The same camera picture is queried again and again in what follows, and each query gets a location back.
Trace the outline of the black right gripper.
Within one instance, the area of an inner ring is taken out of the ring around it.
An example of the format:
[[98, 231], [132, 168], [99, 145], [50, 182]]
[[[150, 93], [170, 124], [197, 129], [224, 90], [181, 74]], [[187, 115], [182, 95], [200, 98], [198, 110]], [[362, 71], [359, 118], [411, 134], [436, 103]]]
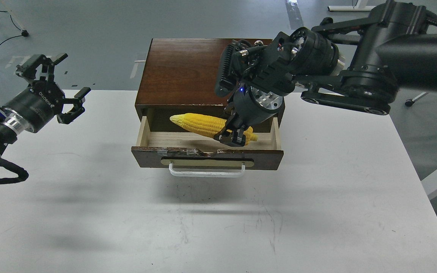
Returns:
[[231, 114], [214, 140], [231, 142], [232, 147], [244, 147], [245, 131], [264, 122], [284, 108], [284, 97], [264, 92], [253, 86], [239, 86], [233, 95], [236, 114]]

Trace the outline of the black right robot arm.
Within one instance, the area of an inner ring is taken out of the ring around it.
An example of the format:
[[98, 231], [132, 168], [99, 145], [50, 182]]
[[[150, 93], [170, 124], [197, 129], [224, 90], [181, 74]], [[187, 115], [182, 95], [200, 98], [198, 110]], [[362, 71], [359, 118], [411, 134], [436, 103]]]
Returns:
[[306, 102], [387, 115], [399, 88], [437, 92], [437, 15], [388, 0], [368, 17], [280, 32], [268, 45], [243, 39], [222, 53], [215, 93], [229, 96], [213, 138], [242, 147], [245, 131], [277, 114], [303, 88]]

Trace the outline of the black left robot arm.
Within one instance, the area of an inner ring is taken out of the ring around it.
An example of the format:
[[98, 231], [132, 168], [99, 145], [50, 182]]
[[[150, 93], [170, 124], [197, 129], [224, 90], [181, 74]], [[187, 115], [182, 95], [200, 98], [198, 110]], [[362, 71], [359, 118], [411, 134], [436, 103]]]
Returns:
[[63, 53], [52, 60], [35, 54], [17, 66], [17, 76], [25, 79], [28, 86], [0, 107], [0, 185], [23, 182], [29, 177], [25, 169], [2, 158], [7, 145], [16, 142], [20, 133], [37, 133], [54, 117], [59, 123], [70, 124], [85, 112], [83, 103], [90, 88], [66, 98], [54, 81], [55, 66], [67, 56]]

